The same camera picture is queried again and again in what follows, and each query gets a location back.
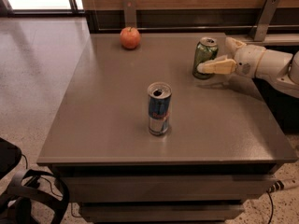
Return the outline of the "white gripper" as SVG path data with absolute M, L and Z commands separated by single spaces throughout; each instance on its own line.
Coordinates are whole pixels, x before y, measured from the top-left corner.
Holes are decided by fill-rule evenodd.
M 234 55 L 234 59 L 222 55 L 213 60 L 199 63 L 197 71 L 203 74 L 228 75 L 234 71 L 243 77 L 253 78 L 266 48 L 262 46 L 246 45 L 246 43 L 227 37 L 225 46 Z

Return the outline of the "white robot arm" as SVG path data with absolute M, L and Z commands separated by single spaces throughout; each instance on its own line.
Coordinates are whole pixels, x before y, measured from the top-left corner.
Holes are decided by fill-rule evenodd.
M 291 53 L 267 49 L 227 37 L 225 46 L 232 57 L 222 55 L 213 60 L 200 62 L 196 70 L 203 74 L 228 75 L 267 81 L 274 89 L 299 98 L 299 52 Z

